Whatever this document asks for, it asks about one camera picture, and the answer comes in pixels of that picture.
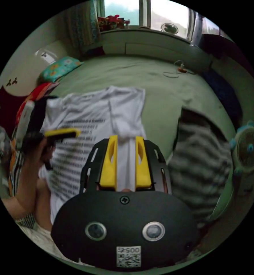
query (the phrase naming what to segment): qr code label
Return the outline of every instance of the qr code label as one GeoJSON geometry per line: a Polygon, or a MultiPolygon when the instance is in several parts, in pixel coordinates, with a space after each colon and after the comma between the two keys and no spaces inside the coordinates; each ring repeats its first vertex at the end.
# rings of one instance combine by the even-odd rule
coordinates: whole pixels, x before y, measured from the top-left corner
{"type": "Polygon", "coordinates": [[[117,267],[141,267],[141,246],[117,246],[117,267]]]}

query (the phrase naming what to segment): white t-shirt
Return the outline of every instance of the white t-shirt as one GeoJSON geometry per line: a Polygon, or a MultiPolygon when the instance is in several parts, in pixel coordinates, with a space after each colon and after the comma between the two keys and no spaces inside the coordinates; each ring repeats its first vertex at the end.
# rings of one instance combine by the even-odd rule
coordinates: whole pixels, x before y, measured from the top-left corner
{"type": "Polygon", "coordinates": [[[135,190],[135,137],[146,138],[141,122],[144,99],[145,90],[111,86],[47,101],[42,130],[82,130],[78,138],[56,144],[51,159],[53,170],[43,166],[39,171],[51,191],[52,223],[60,207],[79,193],[81,170],[93,145],[111,135],[118,135],[117,191],[135,190]]]}

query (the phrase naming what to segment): yellow bracket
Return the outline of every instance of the yellow bracket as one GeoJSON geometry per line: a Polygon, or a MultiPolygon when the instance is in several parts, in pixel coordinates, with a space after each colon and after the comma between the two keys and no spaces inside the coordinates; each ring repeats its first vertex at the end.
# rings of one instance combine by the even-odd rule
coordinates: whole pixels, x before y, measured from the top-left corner
{"type": "Polygon", "coordinates": [[[54,135],[68,135],[72,134],[73,137],[78,137],[81,134],[81,131],[76,128],[64,128],[56,130],[48,130],[44,132],[45,137],[50,137],[54,135]]]}
{"type": "Polygon", "coordinates": [[[99,185],[102,188],[117,187],[117,136],[112,135],[109,138],[99,185]]]}
{"type": "Polygon", "coordinates": [[[143,137],[135,139],[135,188],[150,188],[151,176],[143,137]]]}

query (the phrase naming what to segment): white fan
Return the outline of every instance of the white fan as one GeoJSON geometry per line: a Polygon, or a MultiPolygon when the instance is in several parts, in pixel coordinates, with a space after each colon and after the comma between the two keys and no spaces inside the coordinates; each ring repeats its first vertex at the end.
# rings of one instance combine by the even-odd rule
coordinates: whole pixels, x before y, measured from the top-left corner
{"type": "Polygon", "coordinates": [[[254,122],[240,127],[234,139],[230,141],[234,164],[234,175],[254,172],[254,122]]]}

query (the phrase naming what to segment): screw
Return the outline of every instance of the screw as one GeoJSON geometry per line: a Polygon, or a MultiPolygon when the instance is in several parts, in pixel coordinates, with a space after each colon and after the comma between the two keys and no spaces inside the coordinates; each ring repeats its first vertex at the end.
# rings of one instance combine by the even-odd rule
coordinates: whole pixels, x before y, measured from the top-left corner
{"type": "Polygon", "coordinates": [[[128,204],[129,201],[130,201],[130,199],[129,199],[127,196],[122,196],[122,197],[120,198],[120,202],[121,202],[122,204],[128,204]]]}

